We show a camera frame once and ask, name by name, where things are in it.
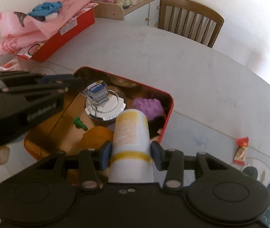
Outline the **orange fruit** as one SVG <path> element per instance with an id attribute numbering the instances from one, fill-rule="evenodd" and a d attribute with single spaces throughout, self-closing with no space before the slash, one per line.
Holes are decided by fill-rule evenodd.
<path id="1" fill-rule="evenodd" d="M 114 132 L 106 127 L 95 126 L 84 133 L 80 141 L 83 149 L 99 149 L 106 141 L 113 141 Z"/>

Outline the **white yellow bottle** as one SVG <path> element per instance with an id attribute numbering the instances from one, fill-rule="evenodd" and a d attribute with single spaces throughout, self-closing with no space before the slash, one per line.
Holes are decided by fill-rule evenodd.
<path id="1" fill-rule="evenodd" d="M 152 183 L 154 174 L 147 117 L 128 109 L 116 118 L 110 183 Z"/>

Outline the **orange white packet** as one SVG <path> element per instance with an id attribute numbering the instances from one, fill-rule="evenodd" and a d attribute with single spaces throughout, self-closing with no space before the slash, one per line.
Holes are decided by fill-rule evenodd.
<path id="1" fill-rule="evenodd" d="M 0 71 L 20 71 L 20 70 L 28 71 L 28 68 L 18 58 L 14 58 L 9 62 L 0 66 Z"/>

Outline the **green small toy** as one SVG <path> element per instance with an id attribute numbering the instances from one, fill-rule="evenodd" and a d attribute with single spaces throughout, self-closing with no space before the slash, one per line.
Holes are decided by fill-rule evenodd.
<path id="1" fill-rule="evenodd" d="M 73 120 L 73 124 L 77 129 L 82 129 L 84 131 L 88 130 L 88 127 L 82 122 L 82 120 L 78 116 Z"/>

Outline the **red open tin box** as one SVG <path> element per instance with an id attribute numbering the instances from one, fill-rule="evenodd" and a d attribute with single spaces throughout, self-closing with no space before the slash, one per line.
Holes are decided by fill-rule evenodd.
<path id="1" fill-rule="evenodd" d="M 160 142 L 170 114 L 170 94 L 123 77 L 83 67 L 81 93 L 67 96 L 62 112 L 25 138 L 36 160 L 64 153 L 68 179 L 95 188 L 112 183 L 151 183 L 151 143 Z"/>

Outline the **red flat box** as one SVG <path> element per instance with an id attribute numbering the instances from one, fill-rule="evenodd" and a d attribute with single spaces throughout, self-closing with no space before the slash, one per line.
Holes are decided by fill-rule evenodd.
<path id="1" fill-rule="evenodd" d="M 95 16 L 93 8 L 83 8 L 48 41 L 26 46 L 22 48 L 16 56 L 26 60 L 44 62 L 63 45 L 89 28 L 89 26 L 93 25 L 94 22 Z"/>

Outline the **purple spiky ball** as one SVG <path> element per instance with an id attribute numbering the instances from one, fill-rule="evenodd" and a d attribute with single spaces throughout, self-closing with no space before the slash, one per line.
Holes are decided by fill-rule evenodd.
<path id="1" fill-rule="evenodd" d="M 158 99 L 135 98 L 132 102 L 132 109 L 144 113 L 148 121 L 152 121 L 159 116 L 165 116 L 164 109 Z"/>

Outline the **round silver lid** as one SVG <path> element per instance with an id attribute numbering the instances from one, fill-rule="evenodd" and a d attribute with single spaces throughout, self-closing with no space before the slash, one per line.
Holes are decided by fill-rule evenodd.
<path id="1" fill-rule="evenodd" d="M 126 108 L 126 96 L 118 87 L 98 80 L 81 94 L 86 97 L 85 111 L 94 120 L 112 121 Z"/>

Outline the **pink plastic bag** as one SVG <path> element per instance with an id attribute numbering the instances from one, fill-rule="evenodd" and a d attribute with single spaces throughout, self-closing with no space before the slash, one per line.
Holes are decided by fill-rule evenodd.
<path id="1" fill-rule="evenodd" d="M 0 56 L 13 54 L 34 43 L 45 42 L 67 23 L 90 10 L 92 0 L 50 0 L 60 2 L 57 17 L 39 21 L 23 12 L 0 12 Z"/>

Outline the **red candy wrapper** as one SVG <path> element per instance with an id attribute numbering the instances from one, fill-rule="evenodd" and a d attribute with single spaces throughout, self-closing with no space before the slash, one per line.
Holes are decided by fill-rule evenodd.
<path id="1" fill-rule="evenodd" d="M 234 156 L 233 163 L 242 165 L 242 166 L 245 165 L 245 159 L 246 159 L 246 154 L 248 150 L 248 143 L 249 143 L 248 137 L 236 139 L 236 145 L 238 146 L 238 151 L 236 152 Z"/>

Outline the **white sunglasses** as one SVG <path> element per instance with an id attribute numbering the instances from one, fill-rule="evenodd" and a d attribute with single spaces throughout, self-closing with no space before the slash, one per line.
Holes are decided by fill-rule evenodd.
<path id="1" fill-rule="evenodd" d="M 247 176 L 253 178 L 254 180 L 257 180 L 257 178 L 258 178 L 258 170 L 257 170 L 257 168 L 254 167 L 254 166 L 247 166 L 247 167 L 245 167 L 245 168 L 242 170 L 242 172 L 243 172 L 245 175 L 247 175 Z"/>

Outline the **blue cloth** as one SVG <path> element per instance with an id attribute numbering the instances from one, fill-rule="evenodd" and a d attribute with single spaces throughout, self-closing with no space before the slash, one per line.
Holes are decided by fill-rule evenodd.
<path id="1" fill-rule="evenodd" d="M 44 2 L 37 5 L 28 13 L 31 17 L 46 17 L 51 13 L 57 13 L 62 8 L 62 2 Z"/>

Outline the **wooden tray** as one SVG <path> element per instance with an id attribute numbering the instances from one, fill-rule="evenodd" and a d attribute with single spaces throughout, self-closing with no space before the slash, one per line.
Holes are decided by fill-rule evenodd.
<path id="1" fill-rule="evenodd" d="M 117 4 L 98 2 L 96 7 L 93 8 L 94 15 L 97 18 L 112 19 L 112 20 L 124 20 L 124 10 Z"/>

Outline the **wooden chair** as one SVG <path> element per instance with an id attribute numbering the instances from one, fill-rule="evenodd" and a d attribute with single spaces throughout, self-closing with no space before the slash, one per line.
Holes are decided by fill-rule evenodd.
<path id="1" fill-rule="evenodd" d="M 161 0 L 158 28 L 212 48 L 224 24 L 213 9 L 190 0 Z"/>

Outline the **white sideboard cabinet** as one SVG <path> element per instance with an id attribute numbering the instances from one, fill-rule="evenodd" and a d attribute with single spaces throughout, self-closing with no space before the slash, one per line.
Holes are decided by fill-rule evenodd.
<path id="1" fill-rule="evenodd" d="M 158 28 L 161 0 L 143 0 L 124 10 L 124 21 L 139 26 Z"/>

